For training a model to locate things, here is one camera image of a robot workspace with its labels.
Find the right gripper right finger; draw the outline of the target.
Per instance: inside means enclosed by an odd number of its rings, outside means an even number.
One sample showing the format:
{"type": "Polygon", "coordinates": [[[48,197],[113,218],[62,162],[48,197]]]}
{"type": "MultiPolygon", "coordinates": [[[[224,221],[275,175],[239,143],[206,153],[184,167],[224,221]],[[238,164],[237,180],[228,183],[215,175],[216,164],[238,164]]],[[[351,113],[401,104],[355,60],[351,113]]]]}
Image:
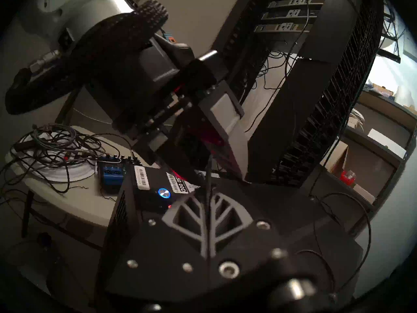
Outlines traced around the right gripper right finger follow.
{"type": "Polygon", "coordinates": [[[246,208],[221,192],[214,193],[209,207],[208,252],[214,258],[221,245],[252,224],[253,218],[246,208]]]}

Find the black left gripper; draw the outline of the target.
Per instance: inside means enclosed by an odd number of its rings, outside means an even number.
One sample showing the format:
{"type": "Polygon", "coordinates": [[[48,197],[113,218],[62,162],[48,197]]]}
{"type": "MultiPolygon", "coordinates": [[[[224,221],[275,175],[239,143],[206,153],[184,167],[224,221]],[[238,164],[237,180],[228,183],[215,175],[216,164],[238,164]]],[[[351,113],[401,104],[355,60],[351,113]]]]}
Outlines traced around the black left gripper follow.
{"type": "Polygon", "coordinates": [[[86,85],[112,127],[136,143],[147,164],[158,164],[189,183],[203,183],[210,153],[244,180],[248,144],[244,111],[216,50],[195,58],[186,44],[147,44],[103,66],[86,85]]]}

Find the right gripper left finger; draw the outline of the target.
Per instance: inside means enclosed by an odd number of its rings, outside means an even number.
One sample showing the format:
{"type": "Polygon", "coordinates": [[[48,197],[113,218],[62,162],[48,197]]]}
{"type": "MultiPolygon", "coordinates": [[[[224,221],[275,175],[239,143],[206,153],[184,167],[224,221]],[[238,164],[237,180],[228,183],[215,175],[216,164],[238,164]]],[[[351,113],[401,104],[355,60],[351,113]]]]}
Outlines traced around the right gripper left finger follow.
{"type": "Polygon", "coordinates": [[[208,258],[208,229],[204,205],[192,194],[184,194],[162,216],[162,221],[179,233],[203,258],[208,258]]]}

